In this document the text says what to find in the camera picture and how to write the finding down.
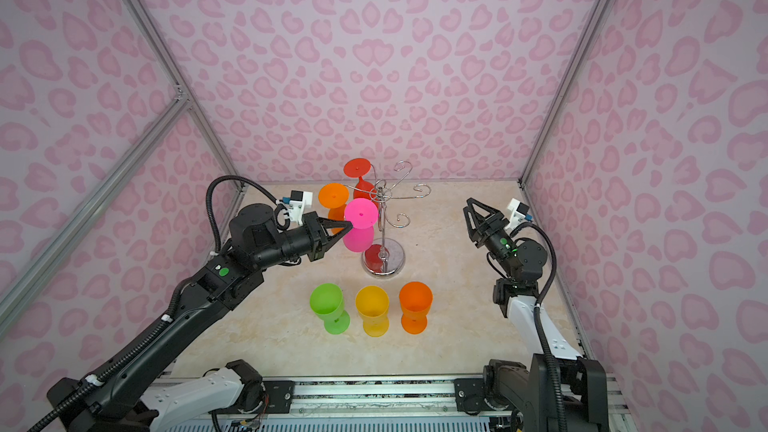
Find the orange wine glass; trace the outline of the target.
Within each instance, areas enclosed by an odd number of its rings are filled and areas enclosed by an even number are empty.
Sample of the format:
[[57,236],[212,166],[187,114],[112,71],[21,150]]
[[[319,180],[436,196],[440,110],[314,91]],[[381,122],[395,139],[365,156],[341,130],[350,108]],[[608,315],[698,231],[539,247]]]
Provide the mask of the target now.
[[428,313],[433,302],[431,289],[422,282],[409,282],[399,293],[401,325],[412,335],[422,333],[428,326]]
[[341,183],[330,183],[318,193],[318,201],[328,209],[328,218],[334,221],[344,219],[344,211],[349,199],[349,189]]

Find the pink wine glass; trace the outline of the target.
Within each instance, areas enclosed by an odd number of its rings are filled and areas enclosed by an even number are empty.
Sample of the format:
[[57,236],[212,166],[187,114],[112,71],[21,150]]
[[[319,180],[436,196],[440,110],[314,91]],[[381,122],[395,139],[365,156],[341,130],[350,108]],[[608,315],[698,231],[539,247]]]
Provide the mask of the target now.
[[361,253],[372,245],[378,214],[378,207],[369,199],[353,199],[346,205],[344,220],[352,224],[352,230],[343,237],[348,250]]

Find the green wine glass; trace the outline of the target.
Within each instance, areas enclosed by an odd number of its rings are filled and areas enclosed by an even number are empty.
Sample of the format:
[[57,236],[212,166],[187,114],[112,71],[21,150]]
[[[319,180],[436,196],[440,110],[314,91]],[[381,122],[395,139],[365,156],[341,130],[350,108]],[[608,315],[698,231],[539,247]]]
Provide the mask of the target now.
[[316,287],[310,295],[310,308],[329,334],[340,335],[350,325],[343,291],[336,284],[324,283]]

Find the red wine glass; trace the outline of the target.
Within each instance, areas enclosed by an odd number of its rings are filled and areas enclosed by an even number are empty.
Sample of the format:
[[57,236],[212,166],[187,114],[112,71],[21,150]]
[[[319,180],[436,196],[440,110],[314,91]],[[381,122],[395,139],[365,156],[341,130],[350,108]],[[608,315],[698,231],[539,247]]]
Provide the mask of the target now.
[[372,200],[374,197],[374,186],[365,179],[365,176],[371,171],[372,165],[368,159],[355,158],[348,161],[344,167],[344,174],[357,183],[352,187],[353,198],[364,198]]

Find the yellow wine glass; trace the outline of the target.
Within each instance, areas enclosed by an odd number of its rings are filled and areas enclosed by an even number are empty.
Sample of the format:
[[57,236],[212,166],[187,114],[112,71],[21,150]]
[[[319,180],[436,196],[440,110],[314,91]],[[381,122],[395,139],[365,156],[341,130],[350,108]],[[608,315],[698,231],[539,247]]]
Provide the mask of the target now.
[[370,337],[381,337],[389,329],[389,296],[378,286],[363,287],[356,295],[355,306],[362,319],[364,332]]

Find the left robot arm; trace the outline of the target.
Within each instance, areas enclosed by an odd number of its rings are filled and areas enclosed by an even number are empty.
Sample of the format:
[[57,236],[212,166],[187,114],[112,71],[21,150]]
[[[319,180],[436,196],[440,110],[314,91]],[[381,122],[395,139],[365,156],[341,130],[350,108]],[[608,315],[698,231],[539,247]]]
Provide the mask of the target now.
[[68,431],[147,431],[160,412],[143,394],[198,336],[259,287],[264,272],[301,257],[316,261],[353,226],[315,212],[283,230],[276,210],[257,203],[229,224],[230,245],[179,283],[167,309],[122,350],[81,379],[64,378],[47,393],[52,406],[32,430],[60,421]]

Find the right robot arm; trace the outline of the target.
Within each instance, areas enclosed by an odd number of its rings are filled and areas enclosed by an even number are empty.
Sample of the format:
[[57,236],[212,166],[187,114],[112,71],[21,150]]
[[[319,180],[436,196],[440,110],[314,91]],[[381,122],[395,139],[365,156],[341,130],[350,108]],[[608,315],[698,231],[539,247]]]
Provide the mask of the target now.
[[483,369],[483,400],[510,414],[513,431],[607,431],[607,374],[564,338],[544,301],[557,276],[546,232],[528,217],[511,221],[469,198],[462,209],[470,241],[498,274],[492,301],[524,340],[529,364],[492,359]]

